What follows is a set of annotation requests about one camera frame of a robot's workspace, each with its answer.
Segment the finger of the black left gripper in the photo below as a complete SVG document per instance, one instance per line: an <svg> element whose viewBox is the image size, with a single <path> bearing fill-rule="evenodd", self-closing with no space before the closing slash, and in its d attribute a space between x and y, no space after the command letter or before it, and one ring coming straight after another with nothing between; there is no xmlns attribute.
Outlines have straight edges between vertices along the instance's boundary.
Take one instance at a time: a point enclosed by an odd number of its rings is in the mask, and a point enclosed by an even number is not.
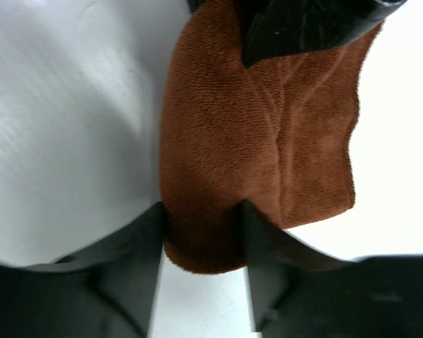
<svg viewBox="0 0 423 338"><path fill-rule="evenodd" d="M359 39L404 1L239 1L245 67L268 58L323 51Z"/></svg>

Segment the brown towel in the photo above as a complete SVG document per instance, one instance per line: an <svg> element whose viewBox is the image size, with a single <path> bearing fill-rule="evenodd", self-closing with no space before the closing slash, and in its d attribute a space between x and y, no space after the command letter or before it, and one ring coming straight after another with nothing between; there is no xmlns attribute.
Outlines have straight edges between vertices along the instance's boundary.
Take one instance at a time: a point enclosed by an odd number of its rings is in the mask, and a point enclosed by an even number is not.
<svg viewBox="0 0 423 338"><path fill-rule="evenodd" d="M234 1L206 1L171 59L161 113L165 251L194 273L244 266L236 206L251 201L288 229L351 209L348 145L357 86L378 34L245 68Z"/></svg>

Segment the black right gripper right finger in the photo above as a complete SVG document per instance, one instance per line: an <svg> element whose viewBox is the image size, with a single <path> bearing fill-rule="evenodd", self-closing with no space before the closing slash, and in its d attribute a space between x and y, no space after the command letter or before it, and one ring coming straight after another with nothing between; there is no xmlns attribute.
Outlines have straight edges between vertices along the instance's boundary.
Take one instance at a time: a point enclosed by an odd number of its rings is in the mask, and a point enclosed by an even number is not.
<svg viewBox="0 0 423 338"><path fill-rule="evenodd" d="M240 205L255 329L263 337L423 338L423 255L343 261Z"/></svg>

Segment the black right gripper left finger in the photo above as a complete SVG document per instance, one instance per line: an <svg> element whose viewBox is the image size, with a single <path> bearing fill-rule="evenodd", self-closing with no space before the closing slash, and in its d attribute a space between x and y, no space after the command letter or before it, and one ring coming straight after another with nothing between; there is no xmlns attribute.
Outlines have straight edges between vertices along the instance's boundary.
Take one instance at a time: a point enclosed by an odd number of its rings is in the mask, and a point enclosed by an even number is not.
<svg viewBox="0 0 423 338"><path fill-rule="evenodd" d="M54 263L0 265L0 337L146 337L164 207Z"/></svg>

